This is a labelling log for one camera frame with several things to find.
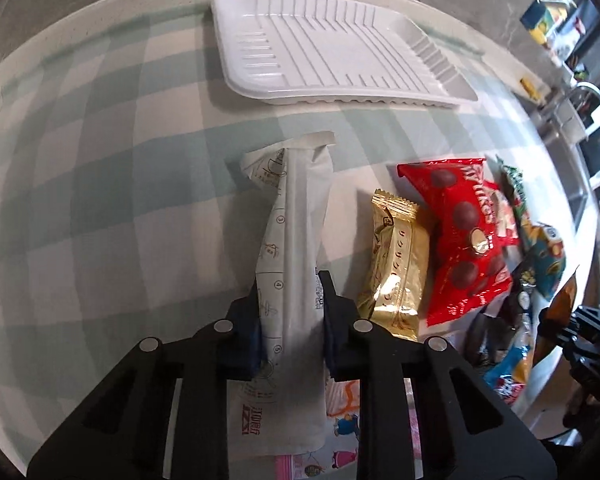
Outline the gold wafer snack packet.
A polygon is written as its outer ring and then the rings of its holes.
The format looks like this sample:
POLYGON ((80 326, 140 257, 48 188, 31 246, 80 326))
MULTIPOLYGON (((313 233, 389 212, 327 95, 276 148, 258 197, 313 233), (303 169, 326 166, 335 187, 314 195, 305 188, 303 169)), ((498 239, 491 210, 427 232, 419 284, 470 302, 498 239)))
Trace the gold wafer snack packet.
POLYGON ((373 193, 371 210, 373 246, 358 314, 393 336, 415 341, 427 284, 429 232, 417 204, 384 190, 373 193))

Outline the white paper snack packet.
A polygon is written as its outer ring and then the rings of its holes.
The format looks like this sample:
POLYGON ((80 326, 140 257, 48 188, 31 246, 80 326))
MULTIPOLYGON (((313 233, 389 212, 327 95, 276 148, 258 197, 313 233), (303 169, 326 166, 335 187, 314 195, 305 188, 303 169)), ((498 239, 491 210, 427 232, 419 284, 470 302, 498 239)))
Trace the white paper snack packet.
POLYGON ((229 387, 230 460, 301 454, 324 444, 324 293, 317 271, 333 165, 331 131, 242 157, 271 204, 255 266, 265 359, 229 387))

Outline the dark blue snack bag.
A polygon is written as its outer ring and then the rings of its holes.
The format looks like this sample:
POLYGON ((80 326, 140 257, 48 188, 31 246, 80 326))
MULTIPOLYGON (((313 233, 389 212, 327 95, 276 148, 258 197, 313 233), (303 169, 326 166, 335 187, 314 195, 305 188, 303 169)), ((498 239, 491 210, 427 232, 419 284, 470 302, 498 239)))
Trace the dark blue snack bag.
POLYGON ((536 284, 532 264, 519 263, 512 280, 504 299, 493 301, 474 318, 463 349, 464 359, 507 405, 524 391, 531 370, 536 284))

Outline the blue yellow snack bag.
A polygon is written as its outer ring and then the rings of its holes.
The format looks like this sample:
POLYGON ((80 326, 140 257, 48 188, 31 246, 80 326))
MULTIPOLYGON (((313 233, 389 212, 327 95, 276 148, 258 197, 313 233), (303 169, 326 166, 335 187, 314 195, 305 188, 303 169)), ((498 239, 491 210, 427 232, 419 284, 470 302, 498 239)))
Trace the blue yellow snack bag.
POLYGON ((564 242, 552 226, 532 222, 522 172, 507 165, 500 156, 496 161, 504 194, 513 208, 524 255, 531 255, 536 290, 545 300, 550 300, 557 292, 566 267, 564 242))

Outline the pink cartoon snack packet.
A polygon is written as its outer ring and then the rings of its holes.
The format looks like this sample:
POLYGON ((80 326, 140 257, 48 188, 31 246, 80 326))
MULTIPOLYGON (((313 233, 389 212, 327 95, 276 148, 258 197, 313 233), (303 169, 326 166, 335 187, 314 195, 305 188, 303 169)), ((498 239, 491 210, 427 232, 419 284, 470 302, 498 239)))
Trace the pink cartoon snack packet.
POLYGON ((329 474, 351 471, 358 458, 359 381, 335 382, 326 387, 325 442, 317 451, 276 458, 276 479, 326 479, 329 474))

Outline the red chocolate ball bag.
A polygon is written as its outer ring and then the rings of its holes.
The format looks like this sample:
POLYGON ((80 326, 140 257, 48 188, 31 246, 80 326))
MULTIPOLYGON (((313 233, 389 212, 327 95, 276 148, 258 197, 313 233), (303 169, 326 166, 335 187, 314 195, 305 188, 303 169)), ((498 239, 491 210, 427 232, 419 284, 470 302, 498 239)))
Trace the red chocolate ball bag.
POLYGON ((485 307, 513 283, 498 237, 483 157, 396 166, 437 222, 427 325, 449 323, 485 307))

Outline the orange snack packet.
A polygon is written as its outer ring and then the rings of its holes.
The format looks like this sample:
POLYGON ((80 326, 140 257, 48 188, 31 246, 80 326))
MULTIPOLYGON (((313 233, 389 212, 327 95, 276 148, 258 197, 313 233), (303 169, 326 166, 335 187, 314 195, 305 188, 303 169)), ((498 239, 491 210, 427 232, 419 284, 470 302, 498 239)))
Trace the orange snack packet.
POLYGON ((569 325, 578 291, 576 274, 572 274, 550 305, 539 314, 538 333, 533 353, 533 365, 538 365, 557 346, 569 325))

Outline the red patterned snack packet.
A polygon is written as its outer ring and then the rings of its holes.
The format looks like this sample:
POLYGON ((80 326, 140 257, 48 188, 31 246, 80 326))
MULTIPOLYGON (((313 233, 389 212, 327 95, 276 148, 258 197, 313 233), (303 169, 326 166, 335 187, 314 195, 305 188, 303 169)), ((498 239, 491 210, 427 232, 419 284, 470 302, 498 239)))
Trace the red patterned snack packet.
POLYGON ((514 246, 519 244, 519 234, 513 207, 509 205, 505 194, 498 185, 486 181, 489 189, 493 211, 495 214, 495 232, 503 246, 514 246))

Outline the green white checkered tablecloth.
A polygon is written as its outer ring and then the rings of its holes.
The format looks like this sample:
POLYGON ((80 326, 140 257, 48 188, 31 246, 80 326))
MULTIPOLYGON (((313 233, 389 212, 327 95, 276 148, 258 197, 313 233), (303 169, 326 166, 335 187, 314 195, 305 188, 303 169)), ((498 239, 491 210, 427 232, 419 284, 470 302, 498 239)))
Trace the green white checkered tablecloth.
POLYGON ((0 448, 24 470, 146 336, 181 339, 249 288, 268 206, 243 154, 329 130, 335 177, 318 263, 356 296, 370 196, 395 166, 500 156, 532 217, 576 250, 528 115, 475 55, 449 58, 477 106, 272 106, 226 87, 207 6, 142 14, 0 81, 0 448))

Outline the steel sink faucet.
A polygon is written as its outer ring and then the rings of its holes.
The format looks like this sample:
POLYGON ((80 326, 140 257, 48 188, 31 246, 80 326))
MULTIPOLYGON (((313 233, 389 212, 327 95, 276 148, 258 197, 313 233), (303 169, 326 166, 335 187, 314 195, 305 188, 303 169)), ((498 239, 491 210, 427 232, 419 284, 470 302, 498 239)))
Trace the steel sink faucet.
POLYGON ((600 128, 600 88, 588 81, 560 90, 552 102, 550 112, 562 127, 577 119, 585 132, 600 128))

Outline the yellow sponge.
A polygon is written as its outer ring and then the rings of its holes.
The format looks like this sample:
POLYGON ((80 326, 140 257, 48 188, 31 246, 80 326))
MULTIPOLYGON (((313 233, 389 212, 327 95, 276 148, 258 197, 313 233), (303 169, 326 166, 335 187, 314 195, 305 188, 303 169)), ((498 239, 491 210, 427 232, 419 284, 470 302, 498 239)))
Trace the yellow sponge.
POLYGON ((519 82, 530 100, 538 103, 542 101, 542 96, 539 94, 538 89, 535 88, 535 85, 531 80, 529 80, 527 77, 522 77, 519 82))

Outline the white plastic tray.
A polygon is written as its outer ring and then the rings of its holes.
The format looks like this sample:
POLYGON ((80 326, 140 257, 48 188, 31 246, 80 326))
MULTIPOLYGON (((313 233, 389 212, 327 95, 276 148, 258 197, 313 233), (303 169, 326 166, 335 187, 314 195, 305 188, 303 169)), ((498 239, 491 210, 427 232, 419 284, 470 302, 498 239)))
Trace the white plastic tray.
POLYGON ((455 108, 479 97, 407 16, 354 0, 213 0, 227 86, 269 104, 455 108))

